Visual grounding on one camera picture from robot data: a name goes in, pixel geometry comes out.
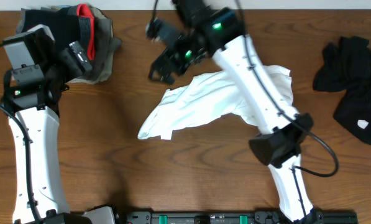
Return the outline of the white t-shirt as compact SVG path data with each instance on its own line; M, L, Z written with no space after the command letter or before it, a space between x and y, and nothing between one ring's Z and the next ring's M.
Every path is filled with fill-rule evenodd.
M187 86L167 89L161 102L141 126L138 139L159 136L171 140L174 131L208 124L227 114L240 116L245 123L259 127L264 119L277 119L278 111L251 107L240 84L230 73L223 71L204 73L193 77Z

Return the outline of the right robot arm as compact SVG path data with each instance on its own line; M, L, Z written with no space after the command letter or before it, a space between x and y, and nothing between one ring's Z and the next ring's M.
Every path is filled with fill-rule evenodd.
M184 34L152 17L146 34L160 39L166 49L151 65L149 78L173 83L173 74L209 57L234 79L250 106L259 135L249 145L255 157L271 172L280 199L280 211L290 223L320 223L302 177L301 148L313 120L287 103L263 69L244 17L227 7L214 11L203 1L175 1L176 11L188 29Z

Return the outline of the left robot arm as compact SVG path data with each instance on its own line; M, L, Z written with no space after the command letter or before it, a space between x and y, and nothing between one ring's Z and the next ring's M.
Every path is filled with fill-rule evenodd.
M117 223L109 205L71 212L62 187L58 102L69 89L67 81L91 70L82 46L72 42L56 53L53 34L42 24L2 43L12 65L4 75L1 105L16 151L13 223Z

